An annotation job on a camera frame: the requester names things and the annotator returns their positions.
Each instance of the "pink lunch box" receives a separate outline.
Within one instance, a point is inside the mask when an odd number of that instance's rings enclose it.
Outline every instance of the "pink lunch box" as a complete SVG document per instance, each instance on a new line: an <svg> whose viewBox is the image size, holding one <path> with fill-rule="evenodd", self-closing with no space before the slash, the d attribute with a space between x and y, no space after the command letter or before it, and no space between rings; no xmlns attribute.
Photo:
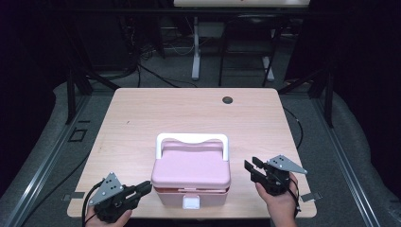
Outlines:
<svg viewBox="0 0 401 227"><path fill-rule="evenodd" d="M231 184L227 136L159 134L151 181L163 205L183 209L223 205Z"/></svg>

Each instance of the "box handle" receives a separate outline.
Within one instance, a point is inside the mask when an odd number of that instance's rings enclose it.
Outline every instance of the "box handle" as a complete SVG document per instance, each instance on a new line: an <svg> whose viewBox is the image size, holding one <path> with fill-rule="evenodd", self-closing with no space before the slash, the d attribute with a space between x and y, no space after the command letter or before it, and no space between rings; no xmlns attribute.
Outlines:
<svg viewBox="0 0 401 227"><path fill-rule="evenodd" d="M176 139L187 144L199 144L211 139L218 139L223 143L223 161L228 161L228 138L225 134L160 133L156 139L156 159L162 159L162 142L165 139Z"/></svg>

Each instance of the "table leg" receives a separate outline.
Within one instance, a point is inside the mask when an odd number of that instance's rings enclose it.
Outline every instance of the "table leg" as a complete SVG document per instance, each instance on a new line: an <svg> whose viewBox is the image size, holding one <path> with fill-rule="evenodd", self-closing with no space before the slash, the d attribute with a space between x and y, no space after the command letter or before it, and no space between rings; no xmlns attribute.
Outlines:
<svg viewBox="0 0 401 227"><path fill-rule="evenodd" d="M194 18L194 63L192 65L192 79L200 78L201 53L200 53L200 37L198 32L198 17Z"/></svg>
<svg viewBox="0 0 401 227"><path fill-rule="evenodd" d="M263 66L265 68L267 68L269 66L269 62L270 62L269 57L267 57L267 56L263 57L262 61L263 61ZM268 73L268 82L273 82L273 81L274 81L274 74L273 74L273 71L270 68L270 71Z"/></svg>

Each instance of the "table top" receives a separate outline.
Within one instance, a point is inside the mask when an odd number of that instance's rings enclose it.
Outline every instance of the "table top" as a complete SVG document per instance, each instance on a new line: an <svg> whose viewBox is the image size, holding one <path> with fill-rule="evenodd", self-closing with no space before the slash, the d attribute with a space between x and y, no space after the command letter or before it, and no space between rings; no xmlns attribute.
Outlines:
<svg viewBox="0 0 401 227"><path fill-rule="evenodd" d="M307 8L310 0L174 0L175 7L188 8Z"/></svg>
<svg viewBox="0 0 401 227"><path fill-rule="evenodd" d="M222 99L229 96L231 104ZM114 172L127 186L149 181L161 132L223 133L228 136L232 183L223 206L183 210L163 206L152 190L132 216L138 218L268 218L244 160L284 154L302 166L277 92L266 88L122 88L103 120L76 192L89 190ZM300 194L310 192L306 177L295 173ZM80 217L84 199L72 199L70 217ZM313 201L300 202L298 218L317 213Z"/></svg>

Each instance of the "human hand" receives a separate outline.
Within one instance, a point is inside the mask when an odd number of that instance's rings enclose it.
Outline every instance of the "human hand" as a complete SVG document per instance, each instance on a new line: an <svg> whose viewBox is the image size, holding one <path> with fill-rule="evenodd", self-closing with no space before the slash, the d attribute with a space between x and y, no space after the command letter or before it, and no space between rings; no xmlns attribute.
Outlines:
<svg viewBox="0 0 401 227"><path fill-rule="evenodd" d="M289 172L289 177L294 181L294 183L292 181L290 182L289 190L291 190L294 194L296 194L297 188L295 183L298 184L298 180L291 172ZM294 218L295 200L292 198L289 192L274 197L266 192L262 184L256 183L255 186L257 193L268 206L270 217L273 220L276 227L297 226Z"/></svg>
<svg viewBox="0 0 401 227"><path fill-rule="evenodd" d="M95 215L95 208L94 206L88 206L87 209L87 214L85 217L86 226L91 227L91 226L107 226L107 227L123 227L128 220L130 219L132 214L132 210L127 210L115 223L107 223L104 221L101 221L97 215Z"/></svg>

